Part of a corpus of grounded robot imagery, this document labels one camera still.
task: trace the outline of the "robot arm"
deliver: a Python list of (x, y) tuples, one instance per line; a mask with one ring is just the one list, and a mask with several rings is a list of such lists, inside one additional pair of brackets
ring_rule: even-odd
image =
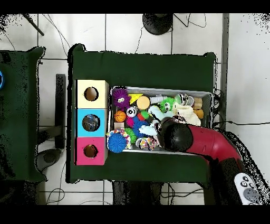
[(253, 179), (229, 138), (216, 130), (180, 124), (165, 118), (156, 125), (160, 145), (169, 151), (203, 156), (211, 166), (211, 183), (217, 204), (261, 204)]

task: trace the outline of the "yellow cube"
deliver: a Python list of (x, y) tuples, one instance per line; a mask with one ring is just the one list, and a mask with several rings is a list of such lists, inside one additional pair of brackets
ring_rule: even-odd
[(77, 108), (108, 108), (109, 84), (104, 80), (76, 80)]

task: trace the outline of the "purple fuzzy ball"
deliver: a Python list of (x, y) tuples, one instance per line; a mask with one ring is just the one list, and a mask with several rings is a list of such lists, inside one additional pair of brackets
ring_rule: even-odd
[(117, 89), (112, 94), (114, 105), (119, 107), (120, 110), (124, 110), (129, 107), (129, 101), (131, 97), (125, 89)]

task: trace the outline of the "pink cube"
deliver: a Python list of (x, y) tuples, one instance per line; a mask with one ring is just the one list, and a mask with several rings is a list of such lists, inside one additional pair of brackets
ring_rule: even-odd
[[(108, 155), (106, 144), (105, 137), (78, 137), (77, 146), (75, 146), (75, 153), (77, 154), (75, 165), (104, 165)], [(86, 150), (87, 146), (87, 149), (90, 148), (90, 145), (92, 145), (92, 152)]]

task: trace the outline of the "blue object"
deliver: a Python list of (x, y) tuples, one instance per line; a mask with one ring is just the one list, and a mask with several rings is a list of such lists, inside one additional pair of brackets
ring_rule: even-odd
[(126, 139), (120, 133), (113, 133), (108, 140), (108, 148), (114, 153), (121, 153), (127, 146)]
[(137, 136), (137, 138), (144, 138), (148, 137), (148, 135), (140, 133), (139, 128), (141, 128), (142, 125), (148, 126), (149, 124), (145, 120), (139, 120), (138, 122), (134, 122), (133, 125), (133, 132)]
[[(77, 129), (77, 135), (78, 137), (105, 137), (105, 127), (106, 127), (106, 121), (105, 121), (105, 115), (107, 114), (106, 109), (77, 109), (78, 110), (78, 126), (75, 127)], [(100, 126), (97, 130), (93, 132), (88, 132), (85, 130), (82, 126), (83, 118), (87, 115), (96, 115), (98, 119), (100, 120)]]
[(3, 86), (4, 86), (4, 76), (0, 71), (0, 89), (2, 89)]

